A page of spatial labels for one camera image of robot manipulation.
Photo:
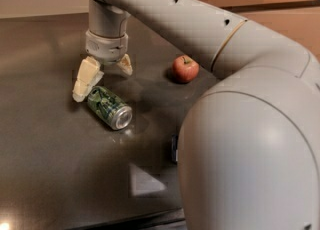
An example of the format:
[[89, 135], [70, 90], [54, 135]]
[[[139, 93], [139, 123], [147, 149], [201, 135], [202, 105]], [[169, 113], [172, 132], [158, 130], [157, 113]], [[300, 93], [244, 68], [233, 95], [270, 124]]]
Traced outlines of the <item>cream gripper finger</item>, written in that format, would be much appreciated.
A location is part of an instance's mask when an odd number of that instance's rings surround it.
[[128, 54], [125, 54], [117, 63], [116, 65], [119, 69], [126, 75], [131, 76], [133, 73], [133, 68], [131, 65], [131, 60]]
[[102, 77], [101, 64], [96, 59], [91, 56], [83, 59], [73, 88], [73, 99], [82, 102]]

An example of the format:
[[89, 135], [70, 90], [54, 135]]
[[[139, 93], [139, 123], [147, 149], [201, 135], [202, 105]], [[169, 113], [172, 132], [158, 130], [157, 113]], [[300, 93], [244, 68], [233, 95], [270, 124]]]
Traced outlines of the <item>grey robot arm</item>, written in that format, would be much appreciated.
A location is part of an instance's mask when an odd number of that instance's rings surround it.
[[316, 57], [198, 0], [98, 1], [133, 15], [217, 78], [178, 138], [187, 229], [320, 230]]

